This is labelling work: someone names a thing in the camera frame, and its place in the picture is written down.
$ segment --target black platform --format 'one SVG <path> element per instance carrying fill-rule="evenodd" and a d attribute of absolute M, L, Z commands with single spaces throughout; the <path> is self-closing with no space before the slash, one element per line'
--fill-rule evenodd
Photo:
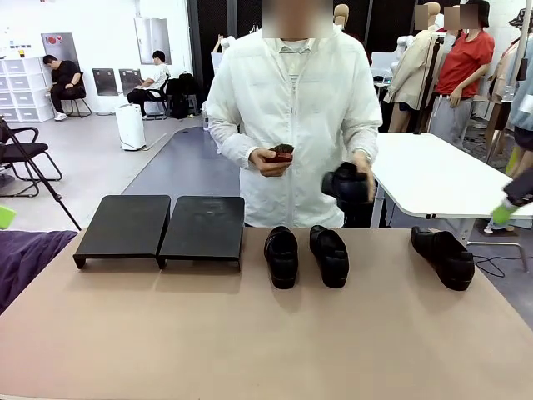
<path fill-rule="evenodd" d="M 243 225 L 241 197 L 180 197 L 159 257 L 239 265 Z"/>
<path fill-rule="evenodd" d="M 168 196 L 106 196 L 74 254 L 78 268 L 89 258 L 155 258 L 170 220 Z"/>

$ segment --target black shoe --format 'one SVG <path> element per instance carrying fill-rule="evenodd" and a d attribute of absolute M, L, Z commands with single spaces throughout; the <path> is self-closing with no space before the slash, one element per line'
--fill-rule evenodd
<path fill-rule="evenodd" d="M 341 237 L 331 229 L 316 225 L 311 228 L 309 246 L 318 261 L 324 284 L 329 288 L 342 288 L 348 278 L 350 262 Z"/>
<path fill-rule="evenodd" d="M 474 277 L 474 256 L 450 232 L 430 232 L 420 227 L 411 230 L 415 250 L 431 263 L 444 285 L 466 290 Z"/>
<path fill-rule="evenodd" d="M 265 258 L 273 285 L 278 289 L 292 288 L 298 274 L 298 242 L 288 228 L 276 227 L 270 232 Z"/>
<path fill-rule="evenodd" d="M 322 193 L 332 196 L 342 211 L 357 204 L 368 203 L 368 183 L 365 173 L 359 173 L 351 162 L 344 162 L 335 172 L 322 179 Z"/>

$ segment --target shoe heel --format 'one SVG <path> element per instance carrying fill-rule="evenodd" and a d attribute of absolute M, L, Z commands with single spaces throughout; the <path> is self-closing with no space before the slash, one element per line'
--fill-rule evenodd
<path fill-rule="evenodd" d="M 340 289 L 346 285 L 348 277 L 322 277 L 322 281 L 331 289 Z"/>
<path fill-rule="evenodd" d="M 280 279 L 278 277 L 272 277 L 272 284 L 278 289 L 292 289 L 296 283 L 296 277 L 290 277 L 288 279 Z"/>
<path fill-rule="evenodd" d="M 444 283 L 444 286 L 451 290 L 456 290 L 457 292 L 464 292 L 470 286 L 472 280 L 458 281 L 457 279 L 441 277 L 441 282 Z"/>

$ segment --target white air purifier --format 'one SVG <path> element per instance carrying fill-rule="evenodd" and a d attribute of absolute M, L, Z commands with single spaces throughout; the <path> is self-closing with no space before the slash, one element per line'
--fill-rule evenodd
<path fill-rule="evenodd" d="M 144 138 L 141 108 L 137 104 L 125 104 L 115 108 L 118 133 L 122 150 L 136 152 L 147 145 Z"/>

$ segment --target man's right hand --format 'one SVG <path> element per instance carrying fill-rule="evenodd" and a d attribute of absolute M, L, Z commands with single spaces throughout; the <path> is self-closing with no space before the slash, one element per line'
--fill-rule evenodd
<path fill-rule="evenodd" d="M 265 148 L 256 148 L 250 154 L 250 162 L 253 163 L 261 175 L 267 178 L 281 177 L 287 168 L 291 166 L 290 162 L 278 162 L 278 163 L 268 163 L 266 160 L 268 158 L 274 158 L 277 155 L 276 152 L 272 150 L 267 150 Z"/>

